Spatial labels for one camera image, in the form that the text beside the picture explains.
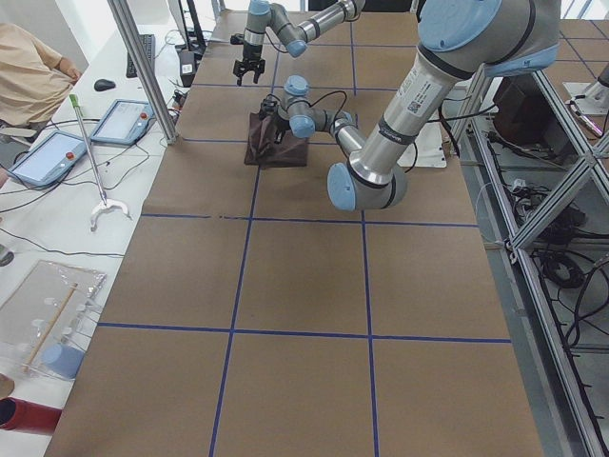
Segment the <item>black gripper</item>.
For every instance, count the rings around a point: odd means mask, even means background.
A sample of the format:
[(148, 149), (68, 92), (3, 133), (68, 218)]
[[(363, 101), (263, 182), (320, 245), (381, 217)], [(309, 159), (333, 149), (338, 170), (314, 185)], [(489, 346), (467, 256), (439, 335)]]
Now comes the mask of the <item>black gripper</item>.
[(252, 45), (246, 42), (243, 46), (243, 58), (236, 60), (233, 66), (233, 74), (238, 86), (242, 85), (243, 77), (250, 71), (253, 72), (253, 83), (259, 83), (260, 77), (265, 73), (265, 59), (262, 53), (262, 45)]
[(275, 133), (274, 143), (282, 144), (285, 134), (289, 131), (289, 122), (283, 118), (277, 118), (274, 120)]

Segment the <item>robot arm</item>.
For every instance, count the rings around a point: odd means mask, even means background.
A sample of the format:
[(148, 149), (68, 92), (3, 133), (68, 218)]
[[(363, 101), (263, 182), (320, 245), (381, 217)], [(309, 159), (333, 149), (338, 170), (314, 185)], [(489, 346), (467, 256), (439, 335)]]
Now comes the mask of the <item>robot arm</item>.
[(335, 208), (390, 208), (407, 187), (399, 159), (453, 87), (478, 69), (488, 77), (545, 69), (557, 58), (559, 34), (558, 1), (427, 1), (413, 67), (369, 135), (341, 110), (312, 108), (300, 76), (285, 83), (277, 116), (297, 138), (328, 132), (345, 153), (327, 174)]
[(243, 46), (243, 57), (233, 65), (237, 85), (243, 78), (253, 73), (253, 83), (257, 84), (265, 72), (265, 59), (262, 56), (267, 30), (272, 30), (286, 52), (293, 58), (302, 55), (307, 45), (321, 35), (344, 22), (352, 22), (363, 12), (365, 1), (336, 1), (326, 9), (294, 24), (286, 9), (268, 1), (250, 1), (247, 10), (246, 26), (243, 33), (231, 36), (233, 45)]

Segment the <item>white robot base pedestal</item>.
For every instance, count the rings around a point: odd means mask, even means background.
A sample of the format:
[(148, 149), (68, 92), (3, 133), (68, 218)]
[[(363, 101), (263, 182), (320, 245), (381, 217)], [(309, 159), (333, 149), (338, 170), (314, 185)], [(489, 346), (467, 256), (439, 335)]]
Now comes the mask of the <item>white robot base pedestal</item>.
[(413, 67), (368, 136), (375, 158), (403, 168), (442, 168), (442, 124), (438, 108), (453, 87), (480, 66), (480, 38), (493, 12), (490, 1), (428, 1), (418, 25), (420, 43)]

